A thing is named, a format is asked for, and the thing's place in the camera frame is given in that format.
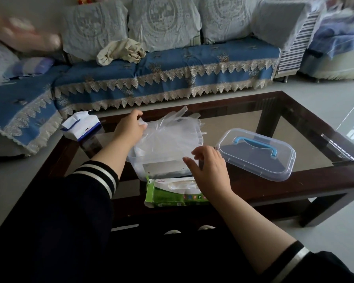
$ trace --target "hand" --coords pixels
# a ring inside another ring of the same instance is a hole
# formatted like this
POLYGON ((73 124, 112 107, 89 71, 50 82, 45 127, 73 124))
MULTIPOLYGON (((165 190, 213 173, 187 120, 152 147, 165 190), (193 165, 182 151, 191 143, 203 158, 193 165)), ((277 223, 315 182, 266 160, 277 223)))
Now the hand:
POLYGON ((195 148, 191 154, 194 155, 195 160, 204 161, 202 170, 189 157, 184 157, 183 161, 192 172, 199 189, 209 201, 233 193, 226 162, 219 151, 211 146, 200 146, 195 148))
POLYGON ((122 118, 114 131, 114 139, 133 147, 142 138, 143 131, 147 128, 146 124, 139 125, 138 116, 143 115, 138 109, 131 111, 129 115, 122 118))

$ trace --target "plastic lid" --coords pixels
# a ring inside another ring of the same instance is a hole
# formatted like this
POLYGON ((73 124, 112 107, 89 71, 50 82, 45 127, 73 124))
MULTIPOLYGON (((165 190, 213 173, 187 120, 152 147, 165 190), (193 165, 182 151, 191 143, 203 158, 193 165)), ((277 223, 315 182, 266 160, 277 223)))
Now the plastic lid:
POLYGON ((271 181, 287 180, 296 159, 286 142, 240 128, 227 131, 216 149, 226 162, 271 181))

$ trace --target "white floor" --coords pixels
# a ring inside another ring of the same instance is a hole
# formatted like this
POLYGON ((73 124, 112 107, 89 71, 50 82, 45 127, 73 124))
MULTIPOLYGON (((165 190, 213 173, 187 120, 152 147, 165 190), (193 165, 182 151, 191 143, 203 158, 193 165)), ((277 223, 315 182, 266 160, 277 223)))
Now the white floor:
MULTIPOLYGON (((317 84, 299 77, 292 77, 287 84, 275 82, 259 90, 243 90, 162 102, 144 106, 142 110, 276 90, 286 92, 343 135, 347 135, 354 127, 354 81, 323 81, 317 84)), ((110 110, 98 114, 103 117, 126 113, 130 109, 110 110)), ((0 224, 51 153, 60 137, 59 133, 54 134, 48 142, 48 146, 36 156, 0 163, 0 224)), ((335 253, 354 272, 354 202, 315 228, 300 228, 293 221, 284 221, 277 224, 300 240, 310 250, 315 252, 326 250, 335 253)))

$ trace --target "glass coffee table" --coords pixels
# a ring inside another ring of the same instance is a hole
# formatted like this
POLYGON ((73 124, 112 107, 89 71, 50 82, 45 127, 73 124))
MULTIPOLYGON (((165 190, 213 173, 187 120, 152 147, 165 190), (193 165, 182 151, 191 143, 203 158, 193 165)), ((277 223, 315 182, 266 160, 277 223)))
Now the glass coffee table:
MULTIPOLYGON (((145 111, 142 119, 158 120, 183 106, 145 111)), ((296 151, 290 178, 283 182, 265 180, 227 164, 232 190, 270 220, 297 218, 301 226, 315 226, 354 200, 354 142, 282 91, 187 105, 185 115, 200 113, 204 144, 215 146, 231 128, 242 128, 289 143, 296 151)), ((62 138, 35 180, 64 176, 77 166, 78 153, 87 160, 113 137, 126 115, 101 118, 102 127, 82 142, 62 138)), ((121 183, 136 180, 126 163, 121 183)), ((147 208, 145 182, 137 195, 112 200, 113 227, 131 224, 154 226, 160 222, 187 225, 225 225, 212 206, 147 208)))

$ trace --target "beige cloth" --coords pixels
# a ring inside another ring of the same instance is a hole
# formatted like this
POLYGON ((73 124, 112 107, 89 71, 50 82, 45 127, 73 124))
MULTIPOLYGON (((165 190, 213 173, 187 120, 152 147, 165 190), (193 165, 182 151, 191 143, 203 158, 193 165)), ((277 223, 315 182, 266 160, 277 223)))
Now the beige cloth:
POLYGON ((146 56, 142 45, 132 39, 112 41, 97 55, 97 63, 100 66, 107 66, 113 60, 121 58, 129 62, 139 63, 146 56))

